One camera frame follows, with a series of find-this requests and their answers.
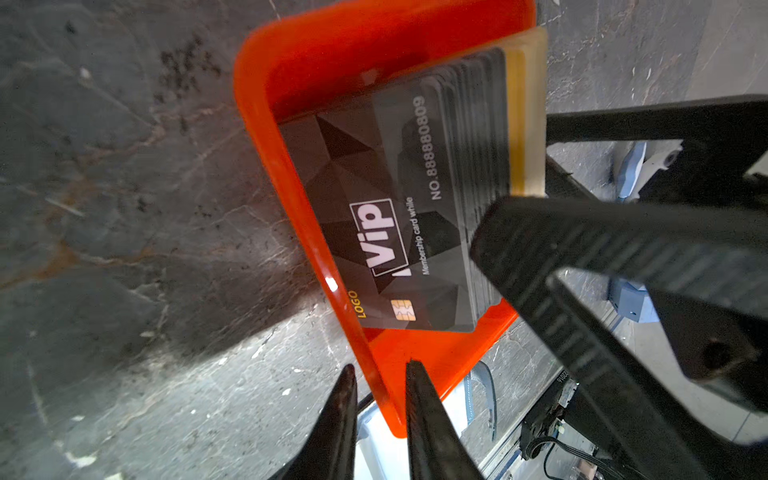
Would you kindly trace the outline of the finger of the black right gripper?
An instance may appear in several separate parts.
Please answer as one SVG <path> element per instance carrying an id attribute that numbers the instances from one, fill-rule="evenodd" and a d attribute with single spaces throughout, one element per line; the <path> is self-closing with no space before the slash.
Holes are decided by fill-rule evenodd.
<path id="1" fill-rule="evenodd" d="M 767 96 L 750 94 L 547 117 L 546 142 L 679 140 L 682 151 L 639 192 L 650 203 L 765 207 Z"/>
<path id="2" fill-rule="evenodd" d="M 579 384 L 649 479 L 763 479 L 767 444 L 698 422 L 560 279 L 605 275 L 608 301 L 660 323 L 682 372 L 767 409 L 767 215 L 759 210 L 508 197 L 480 222 L 472 260 Z"/>

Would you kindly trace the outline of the blue leather card holder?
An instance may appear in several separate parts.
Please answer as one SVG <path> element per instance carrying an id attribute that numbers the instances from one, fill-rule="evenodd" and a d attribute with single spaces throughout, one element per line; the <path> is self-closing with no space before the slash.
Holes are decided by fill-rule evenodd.
<path id="1" fill-rule="evenodd" d="M 472 387 L 486 396 L 491 438 L 497 436 L 497 399 L 488 365 L 478 362 L 442 401 L 424 365 L 406 365 L 406 437 L 395 437 L 377 406 L 358 415 L 355 479 L 481 479 L 460 436 L 475 418 Z"/>

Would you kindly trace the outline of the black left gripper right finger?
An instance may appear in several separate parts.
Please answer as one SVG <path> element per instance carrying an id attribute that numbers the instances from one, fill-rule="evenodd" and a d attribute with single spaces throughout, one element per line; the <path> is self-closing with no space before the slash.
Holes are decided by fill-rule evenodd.
<path id="1" fill-rule="evenodd" d="M 406 365 L 406 417 L 412 479 L 483 478 L 418 360 Z"/>

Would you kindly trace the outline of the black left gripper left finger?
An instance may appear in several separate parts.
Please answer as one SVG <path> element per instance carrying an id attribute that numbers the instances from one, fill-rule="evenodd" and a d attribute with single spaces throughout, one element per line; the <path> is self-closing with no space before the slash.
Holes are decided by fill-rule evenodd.
<path id="1" fill-rule="evenodd" d="M 357 441 L 357 380 L 347 364 L 299 453 L 271 479 L 352 479 Z"/>

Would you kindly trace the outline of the red plastic tray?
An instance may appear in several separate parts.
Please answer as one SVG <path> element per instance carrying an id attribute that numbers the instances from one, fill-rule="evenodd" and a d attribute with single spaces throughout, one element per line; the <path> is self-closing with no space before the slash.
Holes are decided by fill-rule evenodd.
<path id="1" fill-rule="evenodd" d="M 280 127 L 535 27 L 531 1 L 347 1 L 261 28 L 237 57 L 234 92 L 246 129 L 396 437 L 406 434 L 406 363 L 422 362 L 445 396 L 518 315 L 500 295 L 467 333 L 363 327 Z"/>

